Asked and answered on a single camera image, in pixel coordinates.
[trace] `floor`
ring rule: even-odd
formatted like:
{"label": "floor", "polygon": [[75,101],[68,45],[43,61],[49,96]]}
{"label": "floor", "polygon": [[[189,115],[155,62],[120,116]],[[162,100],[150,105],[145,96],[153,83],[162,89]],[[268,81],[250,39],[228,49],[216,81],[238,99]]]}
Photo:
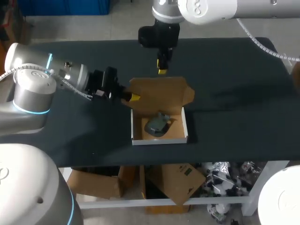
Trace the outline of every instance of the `floor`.
{"label": "floor", "polygon": [[[105,16],[28,16],[31,25],[31,42],[91,41],[137,39],[141,26],[152,25],[151,0],[113,0],[109,15]],[[244,24],[254,36],[268,37],[280,53],[300,55],[299,19],[248,19]],[[246,37],[236,20],[221,21],[205,26],[187,22],[181,24],[180,38],[231,38]],[[284,62],[290,70],[290,62]],[[79,201],[96,200],[90,196],[78,196]],[[85,225],[214,225],[205,206],[196,206],[182,215],[145,215],[143,208],[83,210]],[[228,216],[244,225],[260,225],[258,215],[241,216],[239,206],[234,206]]]}

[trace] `black tabletop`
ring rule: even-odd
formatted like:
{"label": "black tabletop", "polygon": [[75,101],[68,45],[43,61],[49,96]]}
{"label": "black tabletop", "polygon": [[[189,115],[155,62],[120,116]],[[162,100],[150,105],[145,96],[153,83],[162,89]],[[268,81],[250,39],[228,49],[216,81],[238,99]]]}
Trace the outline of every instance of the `black tabletop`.
{"label": "black tabletop", "polygon": [[[268,39],[259,39],[274,49]],[[34,45],[92,71],[118,69],[120,83],[156,77],[156,50],[137,41],[57,42]],[[130,109],[87,101],[58,90],[45,128],[8,135],[45,151],[57,166],[151,165],[245,160],[300,160],[300,100],[283,63],[248,38],[182,39],[168,76],[195,90],[186,107],[188,144],[132,146]]]}

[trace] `plastic bag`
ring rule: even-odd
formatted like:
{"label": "plastic bag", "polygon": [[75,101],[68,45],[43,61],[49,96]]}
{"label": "plastic bag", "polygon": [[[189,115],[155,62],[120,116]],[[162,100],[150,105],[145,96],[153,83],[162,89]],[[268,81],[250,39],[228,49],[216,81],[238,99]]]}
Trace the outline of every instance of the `plastic bag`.
{"label": "plastic bag", "polygon": [[[225,197],[248,195],[262,169],[253,162],[212,162],[197,164],[196,168],[206,175],[198,197]],[[207,210],[218,223],[226,219],[229,204],[210,204]]]}

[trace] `cardboard box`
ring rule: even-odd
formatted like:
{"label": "cardboard box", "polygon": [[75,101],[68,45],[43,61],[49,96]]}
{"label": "cardboard box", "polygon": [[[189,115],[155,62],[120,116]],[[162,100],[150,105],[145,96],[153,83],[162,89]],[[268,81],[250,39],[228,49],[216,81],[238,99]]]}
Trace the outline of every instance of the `cardboard box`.
{"label": "cardboard box", "polygon": [[297,62],[292,69],[293,82],[296,89],[300,89],[300,62]]}
{"label": "cardboard box", "polygon": [[176,205],[183,205],[205,182],[205,177],[190,164],[155,165],[146,177]]}
{"label": "cardboard box", "polygon": [[[190,164],[166,164],[151,166],[145,171],[140,166],[140,183],[143,198],[149,199],[146,183],[150,180],[164,195],[177,206],[182,206],[205,182],[205,177]],[[187,212],[190,207],[161,207],[146,209],[146,212]]]}
{"label": "cardboard box", "polygon": [[[151,181],[145,178],[145,168],[140,166],[140,184],[142,196],[144,199],[165,199],[168,198],[162,193]],[[182,214],[189,212],[190,205],[161,205],[161,206],[146,206],[145,213],[147,214]]]}
{"label": "cardboard box", "polygon": [[4,50],[4,47],[0,45],[0,74],[3,74],[4,71],[4,62],[6,57],[6,51]]}
{"label": "cardboard box", "polygon": [[11,0],[0,23],[0,40],[6,51],[12,43],[25,44],[26,27],[16,0]]}
{"label": "cardboard box", "polygon": [[134,174],[135,166],[120,166],[116,176],[73,170],[67,184],[74,193],[110,199],[122,197],[125,188],[132,186]]}
{"label": "cardboard box", "polygon": [[[183,106],[194,100],[195,92],[183,77],[134,78],[128,91],[140,96],[138,101],[123,103],[132,108],[133,145],[187,143],[188,128]],[[144,131],[145,124],[158,112],[171,116],[171,124],[162,137]]]}

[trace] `cable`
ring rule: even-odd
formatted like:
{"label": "cable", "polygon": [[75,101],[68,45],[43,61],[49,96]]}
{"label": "cable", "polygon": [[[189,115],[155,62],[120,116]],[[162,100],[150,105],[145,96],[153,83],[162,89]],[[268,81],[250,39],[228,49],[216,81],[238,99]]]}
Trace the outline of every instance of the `cable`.
{"label": "cable", "polygon": [[245,25],[242,23],[242,21],[240,19],[236,19],[238,21],[238,23],[240,24],[240,26],[242,27],[242,29],[245,31],[245,33],[248,35],[248,37],[263,51],[265,51],[266,53],[282,59],[282,60],[289,60],[289,61],[294,61],[294,62],[300,62],[300,58],[295,58],[295,57],[288,57],[285,55],[281,55],[277,52],[272,51],[271,49],[265,47],[264,45],[262,45],[262,43],[260,43],[255,37],[253,37],[251,35],[251,33],[248,31],[248,29],[245,27]]}
{"label": "cable", "polygon": [[29,64],[29,63],[28,63],[28,64],[23,64],[23,65],[21,65],[21,66],[19,66],[19,67],[13,68],[13,69],[11,69],[11,70],[5,72],[4,74],[2,74],[2,75],[0,76],[0,82],[1,82],[3,79],[5,79],[7,76],[13,74],[15,71],[17,71],[17,70],[19,70],[19,69],[36,69],[36,70],[43,71],[43,72],[46,71],[45,68],[39,67],[39,66],[34,65],[34,64]]}
{"label": "cable", "polygon": [[55,75],[57,78],[59,78],[65,85],[67,85],[71,90],[73,90],[75,93],[81,95],[82,97],[86,98],[87,100],[92,100],[93,96],[92,95],[87,95],[84,94],[83,92],[77,90],[73,85],[71,85],[68,81],[66,81],[64,78],[62,78],[59,75]]}
{"label": "cable", "polygon": [[16,67],[16,68],[13,68],[7,72],[5,72],[4,74],[2,74],[0,76],[0,82],[5,79],[6,77],[8,77],[9,75],[13,74],[15,71],[19,70],[19,69],[36,69],[36,70],[39,70],[39,71],[43,71],[43,72],[46,72],[46,73],[49,73],[57,78],[59,78],[65,85],[67,85],[71,90],[73,90],[75,93],[81,95],[82,97],[86,98],[87,100],[92,100],[93,99],[93,96],[92,95],[87,95],[87,94],[84,94],[82,93],[81,91],[77,90],[73,85],[71,85],[68,81],[66,81],[64,78],[62,78],[61,76],[59,75],[56,75],[54,73],[54,70],[49,70],[49,69],[45,69],[43,67],[40,67],[38,65],[35,65],[35,64],[30,64],[30,63],[27,63],[27,64],[23,64],[19,67]]}

